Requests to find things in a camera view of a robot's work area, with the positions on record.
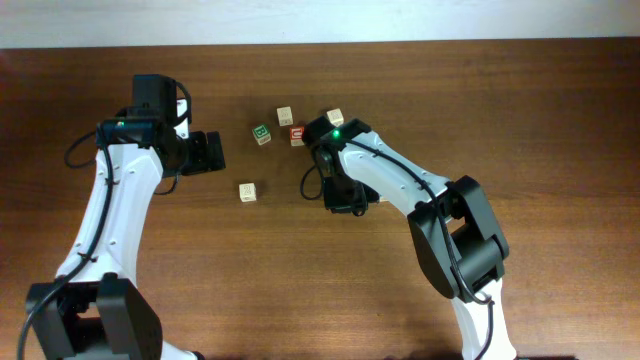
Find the wooden block number 2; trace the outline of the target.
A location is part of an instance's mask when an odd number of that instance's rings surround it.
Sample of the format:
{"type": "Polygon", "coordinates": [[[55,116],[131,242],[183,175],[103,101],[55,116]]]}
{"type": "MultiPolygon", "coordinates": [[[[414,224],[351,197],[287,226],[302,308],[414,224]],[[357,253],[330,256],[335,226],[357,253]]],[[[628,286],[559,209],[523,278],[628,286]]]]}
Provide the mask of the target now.
{"type": "Polygon", "coordinates": [[[243,183],[239,185],[239,197],[243,203],[255,202],[257,200],[257,188],[254,183],[243,183]]]}

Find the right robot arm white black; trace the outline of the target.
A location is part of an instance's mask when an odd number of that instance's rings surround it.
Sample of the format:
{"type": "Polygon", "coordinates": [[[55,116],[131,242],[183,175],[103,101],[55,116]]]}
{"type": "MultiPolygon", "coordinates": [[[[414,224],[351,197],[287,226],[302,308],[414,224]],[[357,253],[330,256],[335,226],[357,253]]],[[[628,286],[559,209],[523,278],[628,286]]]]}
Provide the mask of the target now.
{"type": "Polygon", "coordinates": [[[420,168],[369,125],[320,117],[302,135],[332,213],[362,216],[386,199],[407,219],[419,267],[454,308],[466,359],[514,359],[502,309],[509,245],[480,184],[420,168]]]}

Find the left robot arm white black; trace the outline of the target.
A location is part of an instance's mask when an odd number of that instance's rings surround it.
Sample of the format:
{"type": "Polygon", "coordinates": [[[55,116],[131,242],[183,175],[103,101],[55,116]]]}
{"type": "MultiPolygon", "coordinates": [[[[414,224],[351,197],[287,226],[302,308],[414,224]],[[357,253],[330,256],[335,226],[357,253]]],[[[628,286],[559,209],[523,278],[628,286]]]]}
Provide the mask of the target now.
{"type": "Polygon", "coordinates": [[[96,126],[92,192],[73,245],[49,283],[35,283],[17,342],[35,332],[48,359],[199,359],[163,336],[136,286],[147,211],[165,178],[225,168],[218,132],[192,132],[186,87],[159,74],[133,78],[132,103],[96,126]]]}

